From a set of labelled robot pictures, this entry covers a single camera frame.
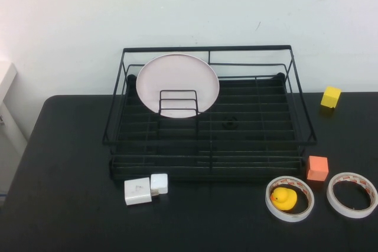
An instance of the white block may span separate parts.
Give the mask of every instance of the white block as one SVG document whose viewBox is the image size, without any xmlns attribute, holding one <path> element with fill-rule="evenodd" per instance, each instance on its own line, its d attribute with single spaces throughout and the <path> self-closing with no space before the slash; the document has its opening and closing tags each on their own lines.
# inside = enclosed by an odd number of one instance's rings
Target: white block
<svg viewBox="0 0 378 252">
<path fill-rule="evenodd" d="M 151 174 L 151 191 L 158 191 L 159 194 L 168 193 L 168 175 Z"/>
<path fill-rule="evenodd" d="M 149 188 L 149 178 L 140 178 L 125 181 L 125 201 L 126 205 L 135 205 L 151 202 L 151 190 Z"/>
</svg>

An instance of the table surface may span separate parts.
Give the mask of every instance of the table surface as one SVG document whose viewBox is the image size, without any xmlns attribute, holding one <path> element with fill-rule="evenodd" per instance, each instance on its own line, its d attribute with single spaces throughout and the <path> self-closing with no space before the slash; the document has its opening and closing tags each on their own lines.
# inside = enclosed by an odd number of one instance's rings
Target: table surface
<svg viewBox="0 0 378 252">
<path fill-rule="evenodd" d="M 332 117 L 305 94 L 333 175 L 378 185 L 378 93 L 343 93 Z M 299 223 L 273 217 L 266 184 L 170 183 L 153 203 L 126 207 L 101 143 L 110 96 L 48 99 L 0 213 L 1 251 L 367 251 L 378 246 L 378 210 L 362 220 L 336 213 L 325 184 Z"/>
</svg>

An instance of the white plate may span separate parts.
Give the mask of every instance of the white plate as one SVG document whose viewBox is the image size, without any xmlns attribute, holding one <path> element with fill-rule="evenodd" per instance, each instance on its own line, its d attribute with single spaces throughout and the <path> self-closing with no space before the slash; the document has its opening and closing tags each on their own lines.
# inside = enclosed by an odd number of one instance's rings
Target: white plate
<svg viewBox="0 0 378 252">
<path fill-rule="evenodd" d="M 161 102 L 161 115 L 166 117 L 197 115 L 195 92 L 190 90 L 197 92 L 198 111 L 204 112 L 218 97 L 219 81 L 205 61 L 186 54 L 157 57 L 143 66 L 136 79 L 136 91 L 144 105 L 158 113 Z"/>
</svg>

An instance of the black wire dish rack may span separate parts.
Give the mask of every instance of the black wire dish rack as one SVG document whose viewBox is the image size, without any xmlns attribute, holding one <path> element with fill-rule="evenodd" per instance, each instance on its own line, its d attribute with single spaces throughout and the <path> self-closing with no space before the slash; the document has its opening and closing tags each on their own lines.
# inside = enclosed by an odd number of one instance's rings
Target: black wire dish rack
<svg viewBox="0 0 378 252">
<path fill-rule="evenodd" d="M 207 111 L 198 111 L 195 90 L 161 90 L 159 113 L 140 101 L 140 69 L 169 53 L 200 57 L 217 73 L 219 96 Z M 287 62 L 271 63 L 276 60 Z M 196 115 L 161 116 L 165 91 L 192 93 Z M 183 181 L 302 176 L 305 147 L 316 141 L 290 45 L 123 49 L 103 136 L 113 179 L 156 173 Z"/>
</svg>

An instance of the orange cube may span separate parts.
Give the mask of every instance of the orange cube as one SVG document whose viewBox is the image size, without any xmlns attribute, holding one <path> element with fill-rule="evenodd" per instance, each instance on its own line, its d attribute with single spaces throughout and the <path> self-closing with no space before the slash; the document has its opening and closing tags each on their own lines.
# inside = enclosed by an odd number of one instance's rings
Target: orange cube
<svg viewBox="0 0 378 252">
<path fill-rule="evenodd" d="M 325 181 L 328 175 L 328 159 L 323 156 L 309 156 L 307 179 Z"/>
</svg>

